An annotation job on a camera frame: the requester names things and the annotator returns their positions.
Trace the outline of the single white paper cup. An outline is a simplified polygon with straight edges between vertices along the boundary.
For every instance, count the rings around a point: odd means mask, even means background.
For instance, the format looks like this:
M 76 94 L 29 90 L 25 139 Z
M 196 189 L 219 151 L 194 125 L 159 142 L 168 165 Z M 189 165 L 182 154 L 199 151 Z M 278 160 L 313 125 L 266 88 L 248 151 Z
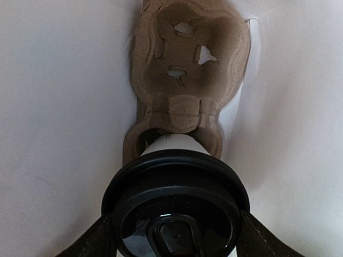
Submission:
M 141 156 L 161 150 L 190 150 L 209 155 L 209 152 L 193 137 L 186 134 L 167 134 L 158 137 Z

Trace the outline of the cardboard cup carrier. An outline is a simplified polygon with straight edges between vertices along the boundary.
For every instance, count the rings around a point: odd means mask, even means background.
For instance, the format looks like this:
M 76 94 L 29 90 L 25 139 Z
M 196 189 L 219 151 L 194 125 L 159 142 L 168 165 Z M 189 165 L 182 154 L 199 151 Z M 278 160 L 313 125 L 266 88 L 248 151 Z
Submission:
M 220 158 L 219 113 L 242 83 L 249 52 L 249 27 L 227 1 L 144 1 L 131 57 L 139 117 L 123 163 L 165 133 L 190 135 Z

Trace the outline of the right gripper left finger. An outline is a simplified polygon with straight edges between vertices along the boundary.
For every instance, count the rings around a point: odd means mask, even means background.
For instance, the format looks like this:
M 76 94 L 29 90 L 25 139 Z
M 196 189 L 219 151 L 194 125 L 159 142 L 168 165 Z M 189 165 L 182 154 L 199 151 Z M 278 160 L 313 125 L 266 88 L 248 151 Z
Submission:
M 111 231 L 112 214 L 102 215 L 84 234 L 57 257 L 116 256 L 117 247 Z

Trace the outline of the brown paper bag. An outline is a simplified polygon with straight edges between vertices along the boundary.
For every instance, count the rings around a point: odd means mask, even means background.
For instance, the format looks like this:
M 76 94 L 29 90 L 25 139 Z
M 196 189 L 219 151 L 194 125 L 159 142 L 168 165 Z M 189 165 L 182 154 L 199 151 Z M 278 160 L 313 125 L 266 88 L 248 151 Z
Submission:
M 260 60 L 220 114 L 252 213 L 342 256 L 342 1 L 235 1 Z M 1 256 L 54 256 L 100 215 L 136 119 L 138 1 L 1 1 Z

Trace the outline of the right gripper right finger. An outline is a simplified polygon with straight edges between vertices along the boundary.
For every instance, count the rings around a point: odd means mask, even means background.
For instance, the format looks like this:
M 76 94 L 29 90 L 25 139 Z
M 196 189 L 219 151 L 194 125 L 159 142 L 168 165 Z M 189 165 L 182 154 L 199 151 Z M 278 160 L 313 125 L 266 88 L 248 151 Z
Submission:
M 241 233 L 236 245 L 238 257 L 303 257 L 279 240 L 252 214 L 241 211 Z

